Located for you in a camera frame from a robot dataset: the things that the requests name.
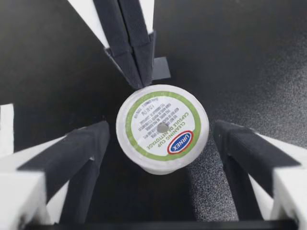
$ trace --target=red oval logo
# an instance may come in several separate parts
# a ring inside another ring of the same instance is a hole
[[[174,155],[179,154],[184,151],[193,140],[192,131],[184,131],[178,134],[168,145],[167,152],[168,154]]]

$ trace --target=green ring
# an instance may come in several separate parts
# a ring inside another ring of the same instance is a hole
[[[190,143],[190,145],[181,153],[176,154],[176,155],[166,155],[166,156],[157,156],[154,154],[151,154],[149,152],[147,152],[145,149],[143,149],[141,146],[138,145],[137,141],[135,140],[133,133],[132,133],[132,128],[131,128],[131,124],[132,124],[132,118],[133,118],[133,114],[135,113],[135,111],[137,110],[137,108],[145,101],[153,98],[153,97],[157,97],[157,96],[167,96],[167,97],[173,97],[176,98],[177,100],[181,101],[183,104],[185,104],[189,110],[192,112],[193,118],[194,118],[194,122],[195,122],[195,129],[193,130],[193,134],[194,134],[194,138],[192,140],[192,142]],[[131,107],[131,109],[129,110],[127,117],[126,117],[126,135],[128,137],[128,140],[130,142],[130,144],[143,156],[148,157],[150,159],[153,160],[157,160],[157,161],[170,161],[170,160],[174,160],[177,158],[181,158],[183,156],[185,156],[187,153],[190,152],[190,150],[195,146],[200,133],[201,133],[201,119],[200,116],[196,110],[196,108],[194,107],[194,105],[185,97],[174,93],[174,92],[168,92],[168,91],[158,91],[158,92],[151,92],[147,95],[144,95],[143,97],[141,97],[140,99],[138,99],[133,106]]]

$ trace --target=black mat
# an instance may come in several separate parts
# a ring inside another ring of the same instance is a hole
[[[172,78],[155,83],[194,94],[211,121],[307,147],[306,13],[300,0],[156,0],[156,57]],[[0,31],[0,104],[15,104],[16,150],[111,124],[89,222],[236,218],[212,139],[168,176],[122,153],[114,123],[133,90],[66,0],[1,0]]]

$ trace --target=black background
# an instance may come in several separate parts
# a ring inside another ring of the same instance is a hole
[[[195,95],[211,124],[307,147],[306,13],[300,0],[156,0],[156,57],[167,57],[172,78],[155,84]],[[112,138],[89,222],[210,219],[201,208],[210,204],[192,199],[202,196],[206,181],[195,175],[215,156],[212,140],[189,171],[145,173],[115,135],[132,92],[66,0],[0,1],[0,104],[14,103],[15,150],[106,119]]]

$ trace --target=cleaning cup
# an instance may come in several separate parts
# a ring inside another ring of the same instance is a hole
[[[164,175],[185,167],[203,151],[209,121],[201,103],[171,85],[133,93],[121,106],[116,133],[125,154],[145,171]]]

